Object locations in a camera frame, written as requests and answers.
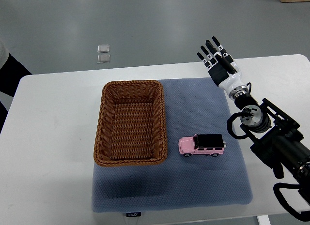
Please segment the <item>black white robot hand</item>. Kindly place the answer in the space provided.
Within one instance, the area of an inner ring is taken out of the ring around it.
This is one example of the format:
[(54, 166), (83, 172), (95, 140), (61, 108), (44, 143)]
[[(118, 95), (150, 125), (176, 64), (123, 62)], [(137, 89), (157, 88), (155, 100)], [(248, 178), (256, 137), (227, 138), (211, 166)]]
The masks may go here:
[(206, 40), (201, 51), (197, 56), (204, 63), (215, 85), (224, 90), (230, 99), (235, 100), (242, 94), (249, 93), (238, 65), (215, 36), (211, 41)]

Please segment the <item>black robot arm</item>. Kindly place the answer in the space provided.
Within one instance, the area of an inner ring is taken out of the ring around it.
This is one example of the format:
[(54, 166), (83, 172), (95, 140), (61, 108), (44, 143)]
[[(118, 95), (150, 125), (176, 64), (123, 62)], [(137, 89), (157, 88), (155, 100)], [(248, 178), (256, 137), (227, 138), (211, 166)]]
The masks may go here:
[(301, 143), (300, 125), (268, 99), (258, 104), (250, 92), (251, 83), (234, 89), (232, 98), (240, 112), (227, 120), (227, 131), (235, 139), (249, 138), (251, 151), (273, 169), (277, 179), (284, 177), (285, 168), (292, 174), (297, 184), (279, 182), (273, 191), (288, 213), (308, 222), (310, 212), (297, 212), (281, 193), (281, 189), (297, 190), (307, 203), (310, 201), (310, 150)]

